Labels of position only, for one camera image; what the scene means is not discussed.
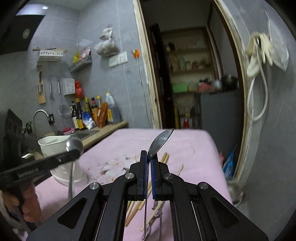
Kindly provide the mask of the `person left hand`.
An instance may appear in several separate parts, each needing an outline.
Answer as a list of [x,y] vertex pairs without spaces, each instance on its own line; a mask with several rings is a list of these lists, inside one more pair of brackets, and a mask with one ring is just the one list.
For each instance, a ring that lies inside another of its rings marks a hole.
[[[23,190],[23,200],[22,211],[24,220],[30,223],[40,222],[42,219],[42,211],[35,186],[32,182]],[[16,216],[16,210],[18,210],[19,205],[19,200],[14,195],[7,191],[1,191],[1,211],[4,217],[19,221]]]

